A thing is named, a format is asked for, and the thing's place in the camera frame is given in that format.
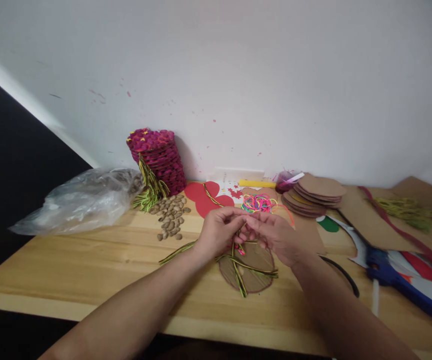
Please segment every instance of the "left hand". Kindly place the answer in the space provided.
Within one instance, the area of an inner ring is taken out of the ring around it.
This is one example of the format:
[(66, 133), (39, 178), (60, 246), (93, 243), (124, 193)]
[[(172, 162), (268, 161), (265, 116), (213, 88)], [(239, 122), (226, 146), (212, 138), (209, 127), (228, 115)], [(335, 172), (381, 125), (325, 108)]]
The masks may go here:
[(248, 215), (245, 210), (232, 206), (211, 210), (204, 219), (194, 251), (207, 261), (221, 255), (245, 224), (245, 215)]

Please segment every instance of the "stack of cardboard circles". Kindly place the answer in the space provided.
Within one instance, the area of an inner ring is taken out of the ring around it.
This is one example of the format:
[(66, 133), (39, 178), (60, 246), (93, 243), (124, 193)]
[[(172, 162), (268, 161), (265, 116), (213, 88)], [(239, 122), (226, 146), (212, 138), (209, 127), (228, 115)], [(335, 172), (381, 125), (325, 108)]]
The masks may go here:
[(169, 188), (169, 196), (179, 194), (185, 189), (186, 177), (174, 132), (139, 129), (129, 135), (126, 143), (132, 158), (139, 164), (141, 154), (156, 178), (164, 181)]
[(336, 180), (306, 172), (294, 188), (282, 195), (283, 204), (297, 215), (319, 218), (327, 209), (337, 209), (346, 189)]

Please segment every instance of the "white wall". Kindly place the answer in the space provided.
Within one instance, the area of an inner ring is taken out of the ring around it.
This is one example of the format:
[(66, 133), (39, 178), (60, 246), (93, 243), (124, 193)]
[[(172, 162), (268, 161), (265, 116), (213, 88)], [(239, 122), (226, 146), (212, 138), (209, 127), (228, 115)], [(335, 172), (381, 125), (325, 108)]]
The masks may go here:
[(149, 126), (189, 179), (432, 182), (432, 1), (0, 0), (0, 85), (95, 167)]

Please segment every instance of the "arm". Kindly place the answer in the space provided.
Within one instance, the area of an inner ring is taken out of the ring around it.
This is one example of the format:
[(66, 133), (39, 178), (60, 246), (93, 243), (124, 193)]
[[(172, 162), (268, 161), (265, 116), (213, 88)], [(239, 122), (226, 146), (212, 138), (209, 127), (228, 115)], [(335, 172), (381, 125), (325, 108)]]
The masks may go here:
[(233, 207), (211, 211), (191, 249), (111, 297), (40, 359), (132, 359), (142, 352), (195, 275), (226, 249), (244, 214)]
[[(304, 248), (296, 231), (282, 217), (259, 213), (246, 217), (249, 238), (260, 238), (298, 279), (323, 338), (338, 359), (417, 359), (348, 289), (318, 255)], [(237, 239), (247, 239), (243, 235)]]

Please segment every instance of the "green paper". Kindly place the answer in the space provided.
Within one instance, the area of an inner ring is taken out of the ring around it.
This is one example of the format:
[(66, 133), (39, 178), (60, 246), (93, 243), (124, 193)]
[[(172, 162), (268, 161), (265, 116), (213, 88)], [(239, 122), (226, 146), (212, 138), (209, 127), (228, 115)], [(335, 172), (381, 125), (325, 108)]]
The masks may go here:
[(324, 220), (319, 221), (318, 224), (328, 233), (337, 233), (340, 229), (340, 226), (327, 216), (324, 217)]

